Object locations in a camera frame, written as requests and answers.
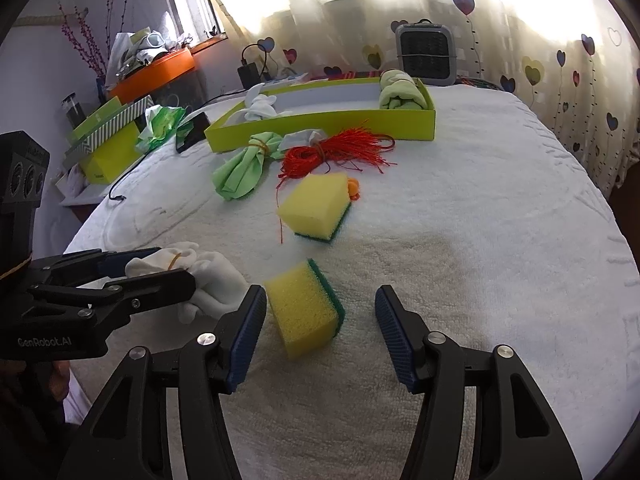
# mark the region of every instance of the curtain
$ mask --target curtain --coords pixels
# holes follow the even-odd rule
[[[267,49],[272,74],[396,68],[397,26],[441,23],[456,42],[458,75],[516,94],[605,196],[637,160],[640,54],[608,0],[212,2],[238,48]],[[259,70],[263,55],[254,48]]]

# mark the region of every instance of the orange lid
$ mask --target orange lid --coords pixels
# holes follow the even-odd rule
[[[118,83],[109,94],[112,98],[117,96],[121,103],[130,103],[166,85],[194,67],[191,52],[188,48],[182,48],[141,68]]]

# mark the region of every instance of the white blanket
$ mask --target white blanket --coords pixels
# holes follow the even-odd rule
[[[253,283],[316,260],[346,319],[330,346],[288,362],[268,312],[246,382],[222,399],[244,478],[400,476],[422,399],[396,380],[376,324],[374,293],[383,283],[461,345],[513,346],[585,480],[640,408],[640,278],[606,201],[513,95],[465,86],[430,92],[435,140],[398,142],[385,154],[397,165],[385,174],[353,172],[361,199],[331,245],[286,228],[280,244],[277,163],[246,199],[224,202],[210,183],[220,156],[203,142],[183,155],[165,146],[149,156],[118,189],[127,200],[103,202],[69,246],[193,240],[225,254]],[[175,312],[140,314],[110,337],[100,366],[74,368],[95,397],[130,347],[175,348],[204,328],[205,320],[178,326]],[[175,432],[172,442],[175,449]]]

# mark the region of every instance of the green cloth tied with band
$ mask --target green cloth tied with band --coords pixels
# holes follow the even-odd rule
[[[380,76],[380,108],[386,110],[426,110],[427,101],[413,78],[402,70],[387,70]]]
[[[273,132],[252,135],[246,148],[213,172],[211,178],[216,193],[225,200],[232,200],[253,190],[262,176],[264,159],[284,157],[278,150],[281,142],[282,137]]]

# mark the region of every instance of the silver screw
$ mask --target silver screw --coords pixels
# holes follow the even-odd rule
[[[214,336],[211,332],[205,332],[204,334],[200,334],[198,336],[198,344],[203,346],[210,345],[216,342],[216,336]]]
[[[447,340],[447,337],[442,332],[429,332],[427,339],[434,345],[441,345]]]
[[[132,359],[140,359],[144,357],[146,354],[146,350],[142,348],[142,346],[135,346],[131,350],[129,350],[129,357]]]
[[[500,345],[498,346],[498,355],[505,359],[509,359],[510,357],[513,357],[513,348],[507,345]]]

